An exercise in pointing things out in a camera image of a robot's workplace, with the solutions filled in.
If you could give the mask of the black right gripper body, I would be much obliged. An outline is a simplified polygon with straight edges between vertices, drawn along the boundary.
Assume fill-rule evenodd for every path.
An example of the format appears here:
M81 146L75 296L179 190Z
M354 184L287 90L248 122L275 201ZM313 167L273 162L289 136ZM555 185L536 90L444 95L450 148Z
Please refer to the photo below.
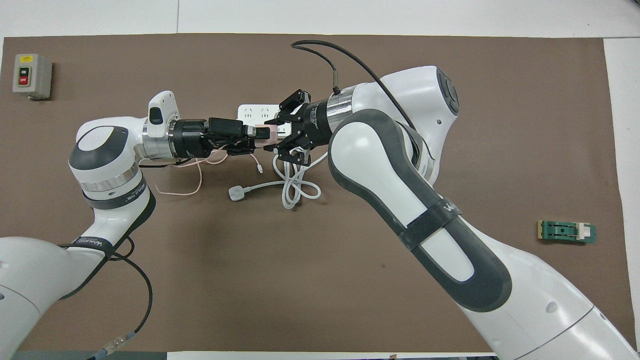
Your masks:
M327 145L332 136L327 116L328 100L311 104L303 104L298 112L302 115L302 139L298 141L301 148L315 148Z

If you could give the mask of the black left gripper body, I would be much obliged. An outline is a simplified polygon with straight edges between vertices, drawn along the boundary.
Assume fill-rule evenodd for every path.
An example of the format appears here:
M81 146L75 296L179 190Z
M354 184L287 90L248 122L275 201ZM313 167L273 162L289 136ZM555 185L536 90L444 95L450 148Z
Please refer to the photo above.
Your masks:
M213 150L248 137L249 128L240 120L209 118L171 122L171 145L178 158L207 158Z

